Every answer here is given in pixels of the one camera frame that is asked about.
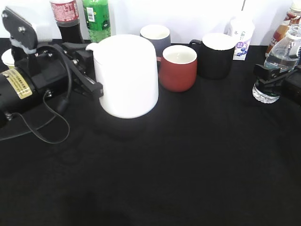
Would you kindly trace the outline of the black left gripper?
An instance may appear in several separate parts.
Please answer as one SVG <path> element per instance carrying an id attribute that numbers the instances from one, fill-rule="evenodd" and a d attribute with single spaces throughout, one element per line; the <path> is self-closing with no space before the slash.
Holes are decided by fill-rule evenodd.
<path id="1" fill-rule="evenodd" d="M 14 46 L 17 94 L 44 94 L 48 89 L 57 93 L 73 91 L 89 97 L 101 98 L 103 85 L 82 74 L 94 69 L 93 52 L 88 44 L 64 42 L 40 44 L 36 49 Z"/>

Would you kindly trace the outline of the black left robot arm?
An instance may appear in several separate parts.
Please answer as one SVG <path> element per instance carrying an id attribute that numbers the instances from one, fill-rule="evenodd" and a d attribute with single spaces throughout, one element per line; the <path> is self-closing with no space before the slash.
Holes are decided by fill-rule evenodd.
<path id="1" fill-rule="evenodd" d="M 15 67 L 0 74 L 0 125 L 14 113 L 24 113 L 42 103 L 43 96 L 65 94 L 55 112 L 68 108 L 71 92 L 89 98 L 103 96 L 103 85 L 95 80 L 93 52 L 86 44 L 41 45 L 33 56 L 17 55 Z"/>

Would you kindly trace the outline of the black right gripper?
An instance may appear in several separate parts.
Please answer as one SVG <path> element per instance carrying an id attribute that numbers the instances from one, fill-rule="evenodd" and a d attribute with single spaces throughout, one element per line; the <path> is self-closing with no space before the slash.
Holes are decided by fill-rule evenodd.
<path id="1" fill-rule="evenodd" d="M 282 71 L 280 68 L 269 69 L 256 64 L 253 68 L 256 82 L 280 82 L 282 80 L 282 96 L 301 105 L 301 66 L 296 66 L 292 71 Z"/>

